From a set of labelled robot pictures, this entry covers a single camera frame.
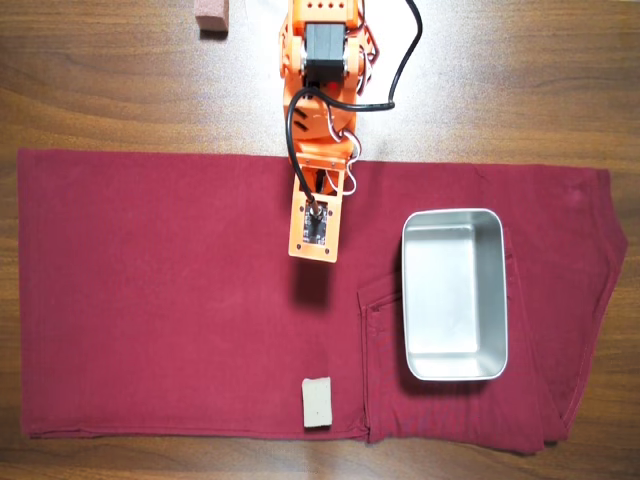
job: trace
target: maroon pants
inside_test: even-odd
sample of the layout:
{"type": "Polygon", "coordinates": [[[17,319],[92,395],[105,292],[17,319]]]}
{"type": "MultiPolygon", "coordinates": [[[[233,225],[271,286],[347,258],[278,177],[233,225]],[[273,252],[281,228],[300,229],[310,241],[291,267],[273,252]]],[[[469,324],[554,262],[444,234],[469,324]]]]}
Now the maroon pants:
{"type": "Polygon", "coordinates": [[[287,255],[286,159],[23,150],[23,429],[421,436],[534,452],[565,439],[626,250],[603,170],[361,162],[337,264],[287,255]],[[505,228],[509,361],[488,382],[406,365],[402,226],[486,207],[505,228]],[[330,376],[333,425],[301,384],[330,376]]]}

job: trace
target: metal tray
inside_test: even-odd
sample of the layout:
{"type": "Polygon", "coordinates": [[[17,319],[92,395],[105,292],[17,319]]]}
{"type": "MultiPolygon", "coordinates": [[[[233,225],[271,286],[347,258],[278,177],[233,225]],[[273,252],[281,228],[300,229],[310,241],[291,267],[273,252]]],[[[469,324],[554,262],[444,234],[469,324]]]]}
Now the metal tray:
{"type": "Polygon", "coordinates": [[[411,215],[402,232],[407,362],[421,380],[489,380],[507,365],[504,242],[486,209],[411,215]]]}

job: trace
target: eraser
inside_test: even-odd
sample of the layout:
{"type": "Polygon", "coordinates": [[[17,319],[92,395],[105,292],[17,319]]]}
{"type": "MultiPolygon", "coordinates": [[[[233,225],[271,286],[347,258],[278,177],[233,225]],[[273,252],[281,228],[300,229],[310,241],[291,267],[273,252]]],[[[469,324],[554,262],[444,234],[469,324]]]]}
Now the eraser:
{"type": "Polygon", "coordinates": [[[305,428],[331,425],[331,378],[305,378],[302,381],[302,405],[305,428]]]}
{"type": "Polygon", "coordinates": [[[194,13],[200,30],[229,31],[229,0],[195,0],[194,13]]]}

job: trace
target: orange plastic part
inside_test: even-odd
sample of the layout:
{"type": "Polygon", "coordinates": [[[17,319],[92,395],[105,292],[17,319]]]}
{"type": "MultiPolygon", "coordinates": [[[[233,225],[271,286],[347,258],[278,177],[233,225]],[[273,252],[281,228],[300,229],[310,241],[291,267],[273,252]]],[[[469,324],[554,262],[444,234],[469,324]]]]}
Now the orange plastic part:
{"type": "MultiPolygon", "coordinates": [[[[303,87],[302,46],[305,25],[313,23],[344,23],[347,28],[345,49],[347,69],[342,84],[320,86],[327,95],[345,103],[356,103],[360,77],[365,73],[365,55],[377,56],[377,49],[369,29],[358,29],[364,19],[359,14],[358,0],[289,0],[289,12],[280,29],[280,76],[284,78],[284,115],[289,111],[291,98],[303,87]]],[[[336,131],[344,128],[355,133],[356,114],[339,109],[331,110],[336,131]]],[[[304,219],[307,198],[295,178],[291,204],[289,254],[325,262],[338,258],[338,239],[342,212],[346,163],[353,152],[353,144],[346,138],[336,143],[329,134],[328,109],[317,98],[302,98],[296,105],[293,124],[294,147],[307,184],[314,190],[316,201],[327,209],[325,243],[317,245],[304,241],[304,219]],[[336,190],[325,181],[322,191],[316,192],[316,177],[324,170],[331,177],[336,190]]]]}

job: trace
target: wooden table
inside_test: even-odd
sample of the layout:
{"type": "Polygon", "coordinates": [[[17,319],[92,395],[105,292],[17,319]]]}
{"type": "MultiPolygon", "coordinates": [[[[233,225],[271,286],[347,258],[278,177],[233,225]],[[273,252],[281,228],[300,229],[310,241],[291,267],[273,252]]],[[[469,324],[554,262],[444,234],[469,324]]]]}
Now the wooden table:
{"type": "MultiPolygon", "coordinates": [[[[191,0],[0,4],[0,477],[635,478],[640,475],[640,3],[420,0],[425,33],[391,112],[362,115],[366,159],[606,167],[629,238],[568,442],[533,457],[428,440],[27,440],[20,433],[16,150],[284,155],[285,0],[231,0],[227,37],[191,0]]],[[[369,0],[385,99],[413,35],[369,0]]]]}

